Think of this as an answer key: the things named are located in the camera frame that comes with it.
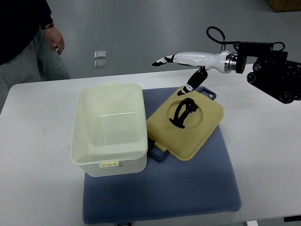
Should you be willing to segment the person's bare hand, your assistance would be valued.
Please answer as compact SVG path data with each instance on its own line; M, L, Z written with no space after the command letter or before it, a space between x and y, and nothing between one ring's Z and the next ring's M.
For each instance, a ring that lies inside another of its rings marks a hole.
M51 49L61 55L65 44L62 34L54 27L54 24L48 24L43 29L44 37Z

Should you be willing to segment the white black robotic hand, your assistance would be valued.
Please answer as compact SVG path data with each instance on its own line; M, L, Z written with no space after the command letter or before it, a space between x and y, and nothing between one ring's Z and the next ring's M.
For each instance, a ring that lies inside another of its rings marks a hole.
M236 69L237 54L224 51L219 54L204 52L181 52L175 55L165 56L155 61L153 66L161 66L166 63L177 63L198 67L198 70L189 78L186 85L178 91L177 95L181 96L194 91L208 77L207 71L216 69L220 73L230 73Z

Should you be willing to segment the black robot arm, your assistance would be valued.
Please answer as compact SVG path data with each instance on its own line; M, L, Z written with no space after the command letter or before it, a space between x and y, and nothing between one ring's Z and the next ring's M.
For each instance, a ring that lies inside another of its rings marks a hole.
M226 69L243 73L248 57L255 57L253 70L248 73L247 82L283 104L301 99L301 64L287 60L282 42L227 41L221 29L210 26L207 36L221 44L221 50L231 44L236 53L226 60Z

